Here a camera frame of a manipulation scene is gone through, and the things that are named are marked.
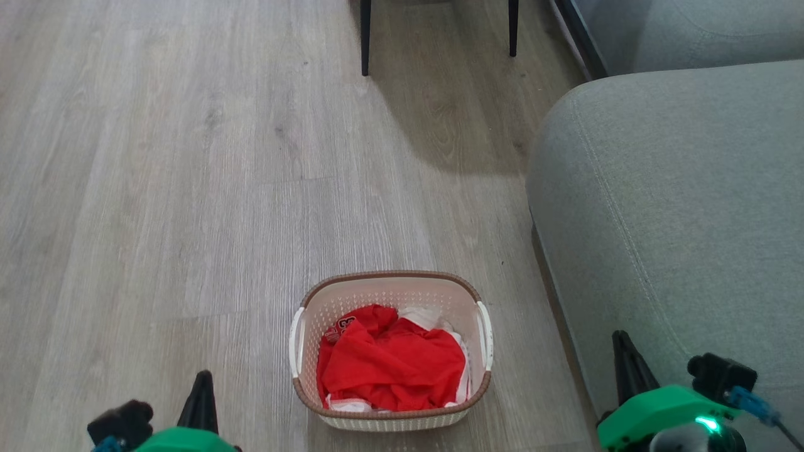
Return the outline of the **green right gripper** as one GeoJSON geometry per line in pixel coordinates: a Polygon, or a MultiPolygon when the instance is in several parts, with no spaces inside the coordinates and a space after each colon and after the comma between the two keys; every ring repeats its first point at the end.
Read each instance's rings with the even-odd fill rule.
{"type": "Polygon", "coordinates": [[[661,387],[626,331],[612,333],[612,351],[620,407],[597,427],[599,443],[608,452],[626,452],[663,430],[698,424],[700,418],[701,426],[718,433],[720,423],[740,416],[740,410],[690,388],[661,387]]]}

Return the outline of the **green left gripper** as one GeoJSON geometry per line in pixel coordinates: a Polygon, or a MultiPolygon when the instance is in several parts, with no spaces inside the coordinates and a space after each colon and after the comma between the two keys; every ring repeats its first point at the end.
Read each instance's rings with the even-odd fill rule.
{"type": "Polygon", "coordinates": [[[209,370],[196,375],[177,426],[157,432],[133,452],[243,452],[219,436],[214,381],[209,370]]]}

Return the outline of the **white brown-rimmed laundry basket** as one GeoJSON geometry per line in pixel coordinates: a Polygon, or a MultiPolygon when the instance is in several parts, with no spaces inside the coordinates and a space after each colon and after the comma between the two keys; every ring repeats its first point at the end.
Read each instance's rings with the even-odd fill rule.
{"type": "Polygon", "coordinates": [[[479,403],[491,383],[494,339],[488,309],[465,279],[425,270],[377,271],[331,277],[307,292],[291,321],[288,351],[296,394],[328,426],[368,433],[412,432],[451,426],[479,403]],[[342,315],[371,304],[428,309],[459,333],[468,354],[467,401],[450,408],[397,414],[350,414],[323,406],[314,375],[320,338],[342,315]]]}

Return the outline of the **grey fabric sofa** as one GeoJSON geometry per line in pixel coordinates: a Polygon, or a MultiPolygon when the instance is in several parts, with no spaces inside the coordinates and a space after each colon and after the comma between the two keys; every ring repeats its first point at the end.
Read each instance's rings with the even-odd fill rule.
{"type": "Polygon", "coordinates": [[[661,384],[706,352],[752,367],[804,443],[804,60],[580,85],[526,194],[597,415],[626,331],[661,384]]]}

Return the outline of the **grey sofa cushion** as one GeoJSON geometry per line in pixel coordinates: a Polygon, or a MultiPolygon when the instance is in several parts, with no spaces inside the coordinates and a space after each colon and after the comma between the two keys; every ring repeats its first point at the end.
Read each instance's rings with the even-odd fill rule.
{"type": "Polygon", "coordinates": [[[804,0],[574,0],[606,74],[804,59],[804,0]]]}

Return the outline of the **dark sofa frame strip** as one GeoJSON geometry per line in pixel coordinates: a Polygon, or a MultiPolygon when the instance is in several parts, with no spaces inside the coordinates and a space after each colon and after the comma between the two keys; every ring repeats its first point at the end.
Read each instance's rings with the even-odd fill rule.
{"type": "Polygon", "coordinates": [[[585,1],[549,0],[549,3],[586,80],[599,80],[608,77],[609,71],[581,13],[580,3],[585,1]]]}

